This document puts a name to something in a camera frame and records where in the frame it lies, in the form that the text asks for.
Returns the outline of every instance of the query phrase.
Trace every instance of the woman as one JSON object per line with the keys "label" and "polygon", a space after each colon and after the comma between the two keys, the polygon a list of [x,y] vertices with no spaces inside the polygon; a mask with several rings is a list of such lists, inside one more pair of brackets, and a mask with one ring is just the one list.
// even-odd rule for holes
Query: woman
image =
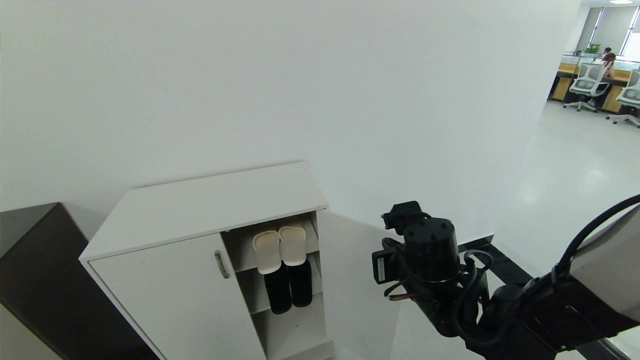
{"label": "woman", "polygon": [[[606,53],[602,58],[602,65],[604,65],[604,76],[602,77],[602,79],[604,81],[607,81],[607,79],[613,79],[616,77],[616,71],[613,69],[613,65],[615,61],[616,61],[616,55],[614,53]],[[609,95],[610,91],[611,91],[611,85],[609,85],[609,87],[607,87],[607,89],[604,90],[604,93],[602,93],[602,95],[594,97],[593,99],[589,100],[587,104],[601,108],[602,105],[604,105],[604,102],[607,99],[607,95]]]}
{"label": "woman", "polygon": [[606,53],[602,58],[602,64],[604,65],[604,77],[613,79],[616,77],[616,72],[613,69],[613,63],[616,61],[616,55],[614,53]]}

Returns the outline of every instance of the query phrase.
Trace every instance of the glass partition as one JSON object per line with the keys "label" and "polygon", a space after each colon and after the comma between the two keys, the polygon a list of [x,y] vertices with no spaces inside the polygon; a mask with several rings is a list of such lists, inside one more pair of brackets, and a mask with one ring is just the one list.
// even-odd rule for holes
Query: glass partition
{"label": "glass partition", "polygon": [[[582,63],[593,63],[598,59],[601,54],[587,54],[574,55],[573,52],[567,51],[563,54],[559,72],[577,72],[577,67]],[[618,71],[631,71],[640,70],[640,58],[633,58],[629,56],[617,56],[614,62],[613,68]]]}

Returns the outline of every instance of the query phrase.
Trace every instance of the white wall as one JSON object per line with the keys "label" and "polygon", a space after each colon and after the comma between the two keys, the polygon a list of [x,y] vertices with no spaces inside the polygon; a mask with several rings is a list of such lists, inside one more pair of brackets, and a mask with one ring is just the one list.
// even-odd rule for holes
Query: white wall
{"label": "white wall", "polygon": [[485,236],[578,3],[3,3],[2,209],[91,237],[126,189],[306,159],[339,213]]}
{"label": "white wall", "polygon": [[569,33],[569,40],[566,42],[564,51],[580,50],[578,48],[578,42],[580,41],[580,36],[582,35],[582,30],[586,24],[590,9],[591,8],[587,4],[582,4],[578,8],[578,12],[575,14],[575,22],[571,32]]}

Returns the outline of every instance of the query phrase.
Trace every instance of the wooden desk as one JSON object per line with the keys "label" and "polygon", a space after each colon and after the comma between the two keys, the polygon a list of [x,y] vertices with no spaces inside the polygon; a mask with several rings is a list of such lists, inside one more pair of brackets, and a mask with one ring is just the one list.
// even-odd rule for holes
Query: wooden desk
{"label": "wooden desk", "polygon": [[[575,75],[577,75],[577,72],[578,65],[576,64],[561,63],[560,66],[558,66],[556,76],[559,77],[559,81],[557,82],[556,87],[552,92],[551,99],[567,102],[565,98],[567,97],[567,92],[569,91],[569,87],[571,86]],[[622,91],[622,88],[627,85],[630,76],[631,73],[629,71],[616,70],[615,78],[603,79],[603,81],[611,84],[611,90],[609,91],[609,94],[607,95],[607,98],[602,105],[602,109],[604,111],[612,113],[619,112],[621,104],[616,101],[616,98]]]}

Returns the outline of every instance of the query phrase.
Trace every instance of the white office chair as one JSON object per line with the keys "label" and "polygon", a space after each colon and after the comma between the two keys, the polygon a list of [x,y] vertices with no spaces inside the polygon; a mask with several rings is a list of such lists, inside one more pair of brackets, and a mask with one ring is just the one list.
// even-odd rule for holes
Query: white office chair
{"label": "white office chair", "polygon": [[[640,109],[640,71],[631,70],[631,76],[629,76],[629,82],[627,86],[620,90],[620,94],[616,98],[620,104],[625,106],[631,106],[635,109]],[[640,119],[631,115],[609,115],[607,120],[612,119],[614,124],[618,123],[618,120],[631,121],[638,128],[640,128]]]}
{"label": "white office chair", "polygon": [[611,84],[601,82],[604,71],[604,65],[602,64],[581,63],[578,78],[573,81],[573,84],[571,84],[569,88],[569,92],[580,96],[580,101],[564,104],[563,108],[567,106],[577,106],[576,111],[580,111],[582,107],[585,107],[593,110],[594,113],[598,112],[594,106],[582,100],[584,100],[585,97],[600,96],[609,88]]}

